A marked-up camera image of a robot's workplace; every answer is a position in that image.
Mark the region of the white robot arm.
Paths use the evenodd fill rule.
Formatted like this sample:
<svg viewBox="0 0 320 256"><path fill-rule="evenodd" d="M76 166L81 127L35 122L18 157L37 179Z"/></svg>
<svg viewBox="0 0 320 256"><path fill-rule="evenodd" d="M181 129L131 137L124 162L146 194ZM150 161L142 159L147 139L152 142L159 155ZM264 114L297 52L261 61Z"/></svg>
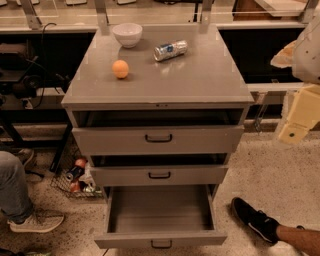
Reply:
<svg viewBox="0 0 320 256"><path fill-rule="evenodd" d="M320 16L316 16L298 38L286 45L271 60L278 68L292 68L303 82L283 105L276 138L287 145L299 143L320 122Z"/></svg>

